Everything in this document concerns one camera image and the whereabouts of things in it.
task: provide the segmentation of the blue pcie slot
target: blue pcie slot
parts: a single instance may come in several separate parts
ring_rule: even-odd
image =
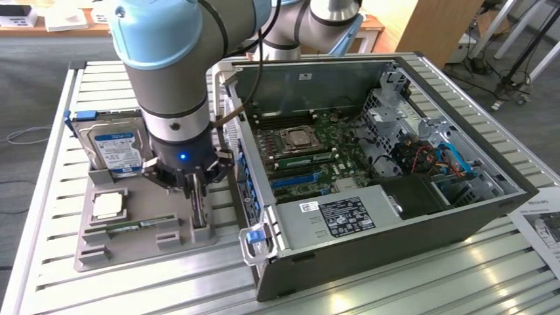
[[[243,185],[240,186],[243,187],[240,189],[248,193],[249,198],[243,201],[243,207],[247,212],[248,223],[252,226],[259,223],[259,217],[261,216],[261,205],[259,204],[259,199],[256,197],[253,181],[251,178],[251,171],[248,169],[247,159],[243,153],[243,147],[241,147],[240,142],[239,142],[239,152],[240,152],[239,164],[240,164],[240,169],[243,169],[245,173],[245,180],[237,182],[237,185]]]
[[[271,187],[272,189],[277,189],[277,188],[283,188],[283,187],[293,186],[299,184],[312,184],[313,182],[317,182],[320,174],[321,173],[319,172],[311,175],[273,180]]]

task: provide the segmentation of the blue latch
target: blue latch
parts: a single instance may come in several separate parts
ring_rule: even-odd
[[[77,138],[77,134],[73,131],[73,127],[72,127],[71,114],[72,114],[72,112],[69,110],[64,111],[64,114],[63,114],[64,124],[67,125],[69,131],[72,131],[73,136]]]
[[[267,240],[267,235],[264,234],[264,231],[257,230],[257,231],[251,231],[249,233],[247,233],[247,242],[249,244],[264,242],[265,240]]]
[[[96,117],[97,111],[95,110],[83,110],[80,112],[76,112],[76,121],[96,120]]]

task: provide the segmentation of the hard drive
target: hard drive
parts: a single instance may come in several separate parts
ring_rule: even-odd
[[[141,164],[153,154],[139,110],[77,112],[72,128],[93,169],[108,169],[116,179],[141,172]]]

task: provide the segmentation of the hard drive label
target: hard drive label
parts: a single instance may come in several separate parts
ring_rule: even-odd
[[[336,238],[376,227],[359,197],[329,202],[319,207],[331,235]]]
[[[141,168],[140,151],[133,148],[133,133],[116,133],[95,137],[107,168],[115,173],[131,173]]]

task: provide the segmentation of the wooden desk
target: wooden desk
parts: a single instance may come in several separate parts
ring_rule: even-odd
[[[373,52],[419,51],[443,68],[481,5],[483,0],[364,0],[385,26]]]
[[[33,28],[0,28],[0,37],[99,37],[109,36],[108,25],[95,24],[91,18],[91,9],[84,9],[89,28],[72,31],[48,32],[44,27],[44,18],[37,18]]]

